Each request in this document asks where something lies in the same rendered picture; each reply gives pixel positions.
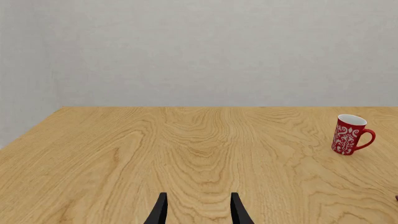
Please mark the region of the red mug with white pattern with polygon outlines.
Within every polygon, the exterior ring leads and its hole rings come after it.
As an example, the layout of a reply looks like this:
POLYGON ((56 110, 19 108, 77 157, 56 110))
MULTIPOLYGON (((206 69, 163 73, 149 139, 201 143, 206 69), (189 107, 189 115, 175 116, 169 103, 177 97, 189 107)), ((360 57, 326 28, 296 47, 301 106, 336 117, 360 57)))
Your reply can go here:
POLYGON ((338 154, 350 156, 355 151, 371 145, 376 139, 376 133, 373 130, 366 129, 366 125, 367 121, 362 117, 351 114, 338 115, 331 144, 332 150, 338 154), (361 136, 366 133, 371 135, 371 140, 362 146, 358 146, 361 136))

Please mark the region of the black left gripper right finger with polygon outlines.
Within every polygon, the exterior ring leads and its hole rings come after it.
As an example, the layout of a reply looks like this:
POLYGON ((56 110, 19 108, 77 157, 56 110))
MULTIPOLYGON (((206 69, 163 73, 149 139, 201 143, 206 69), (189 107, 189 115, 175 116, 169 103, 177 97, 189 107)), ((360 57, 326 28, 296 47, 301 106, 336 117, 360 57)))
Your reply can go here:
POLYGON ((237 192, 231 193, 230 210, 233 224, 254 224, 237 192))

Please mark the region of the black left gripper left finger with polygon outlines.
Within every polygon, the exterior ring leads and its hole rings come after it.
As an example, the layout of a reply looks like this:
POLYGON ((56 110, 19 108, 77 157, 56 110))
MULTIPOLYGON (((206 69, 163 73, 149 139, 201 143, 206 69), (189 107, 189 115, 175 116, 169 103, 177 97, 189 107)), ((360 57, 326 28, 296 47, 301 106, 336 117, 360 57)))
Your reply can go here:
POLYGON ((161 192, 144 224, 165 224, 167 219, 167 193, 161 192))

